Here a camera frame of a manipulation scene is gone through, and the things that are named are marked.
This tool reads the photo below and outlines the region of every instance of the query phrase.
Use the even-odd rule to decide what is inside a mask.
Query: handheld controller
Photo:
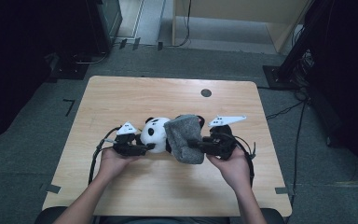
[[[187,143],[190,147],[198,148],[202,153],[217,156],[221,160],[225,161],[230,158],[235,147],[240,147],[243,150],[245,158],[249,165],[250,180],[252,186],[253,180],[255,178],[255,169],[252,163],[252,159],[255,157],[255,147],[254,151],[252,152],[249,145],[244,141],[244,143],[249,148],[248,152],[245,147],[236,139],[236,137],[233,136],[231,128],[228,126],[229,123],[244,119],[246,119],[245,116],[217,116],[216,119],[209,123],[209,126],[212,126],[212,129],[210,130],[210,136],[202,137],[202,141],[188,140]]]

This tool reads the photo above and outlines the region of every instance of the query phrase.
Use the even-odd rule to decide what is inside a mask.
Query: person's right hand
[[[216,166],[226,182],[237,191],[240,188],[251,187],[249,165],[245,153],[235,147],[228,160],[220,160],[215,156],[207,155],[208,160]]]

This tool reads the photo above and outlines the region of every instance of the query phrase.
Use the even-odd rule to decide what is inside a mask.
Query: hand
[[[235,147],[228,160],[220,160],[215,156],[207,155],[208,160],[216,166],[226,182],[237,191],[240,188],[251,187],[249,165],[245,153]]]
[[[108,183],[118,176],[130,162],[139,159],[140,157],[123,157],[112,147],[107,147],[102,152],[100,170],[95,178],[102,178]]]

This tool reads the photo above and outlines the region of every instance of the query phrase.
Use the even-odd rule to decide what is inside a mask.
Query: stuffed panda
[[[154,148],[149,150],[151,153],[171,152],[164,129],[164,123],[169,120],[167,118],[147,119],[141,134],[136,137],[136,145],[155,144]]]

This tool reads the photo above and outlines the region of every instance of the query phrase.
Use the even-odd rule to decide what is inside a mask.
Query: power cord
[[[307,105],[307,101],[303,101],[303,107],[301,110],[301,116],[300,116],[300,122],[298,123],[298,129],[297,129],[297,134],[296,134],[296,144],[295,144],[295,173],[294,173],[294,177],[293,177],[293,195],[290,199],[290,205],[293,208],[293,204],[295,202],[295,197],[296,197],[296,183],[297,183],[297,156],[298,156],[298,140],[299,140],[299,136],[300,136],[300,130],[301,130],[301,125],[302,125],[302,120],[303,120],[303,116],[304,116],[304,111],[305,111],[305,106]],[[289,223],[290,220],[289,216],[286,219],[286,224]]]
[[[119,129],[120,129],[120,127],[116,127],[114,129],[112,129],[111,131],[109,131],[109,133],[106,134],[104,139],[102,139],[100,144],[98,144],[98,146],[96,147],[94,154],[92,155],[92,163],[91,163],[91,167],[89,169],[89,184],[92,182],[92,179],[94,177],[94,168],[95,168],[95,163],[97,162],[97,157],[100,154],[100,152],[105,149],[105,148],[103,148],[103,143],[106,141],[106,139],[109,137],[109,135],[112,132],[117,131]]]
[[[185,21],[185,27],[187,29],[187,35],[185,37],[185,40],[180,45],[173,46],[175,48],[182,47],[190,38],[190,11],[191,11],[191,0],[188,3],[188,11],[187,11],[187,22]]]

